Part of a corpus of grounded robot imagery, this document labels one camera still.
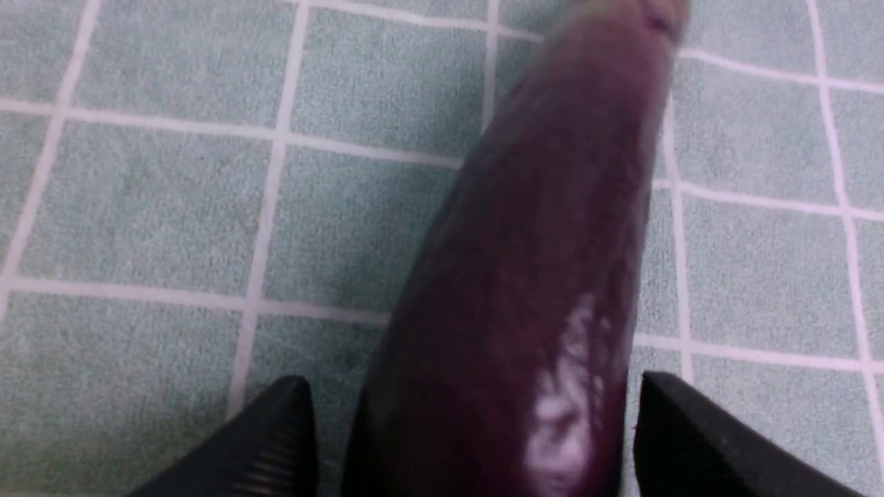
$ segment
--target purple elongated object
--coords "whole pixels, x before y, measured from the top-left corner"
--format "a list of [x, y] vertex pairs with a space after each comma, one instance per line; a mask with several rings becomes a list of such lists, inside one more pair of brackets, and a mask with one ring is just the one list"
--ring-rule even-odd
[[689, 0], [582, 0], [424, 241], [365, 379], [342, 495], [620, 488], [660, 122]]

